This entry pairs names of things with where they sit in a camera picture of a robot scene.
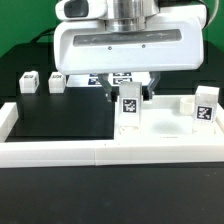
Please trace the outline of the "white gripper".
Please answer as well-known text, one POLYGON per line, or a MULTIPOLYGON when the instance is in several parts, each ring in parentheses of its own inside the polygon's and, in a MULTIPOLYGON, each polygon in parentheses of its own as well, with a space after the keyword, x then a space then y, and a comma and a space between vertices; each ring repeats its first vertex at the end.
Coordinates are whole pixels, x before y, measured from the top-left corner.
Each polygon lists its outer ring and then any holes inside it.
POLYGON ((99 74, 109 102, 117 95, 108 73, 150 72, 143 100, 151 100, 159 72, 193 70, 203 62, 201 24, 195 16, 171 13, 149 18, 146 28, 135 32, 108 32, 100 20, 63 22, 55 30, 54 58, 64 75, 99 74))

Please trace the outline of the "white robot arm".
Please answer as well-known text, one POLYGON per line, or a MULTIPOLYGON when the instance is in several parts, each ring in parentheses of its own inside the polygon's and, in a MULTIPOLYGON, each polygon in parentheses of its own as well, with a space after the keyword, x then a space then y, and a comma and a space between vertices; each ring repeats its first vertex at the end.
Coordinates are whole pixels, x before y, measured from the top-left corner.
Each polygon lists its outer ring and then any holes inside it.
POLYGON ((200 67, 202 30, 216 16, 202 0, 60 0, 55 12, 56 69, 96 74, 112 102, 111 73, 149 73, 143 96, 150 99, 162 71, 200 67))

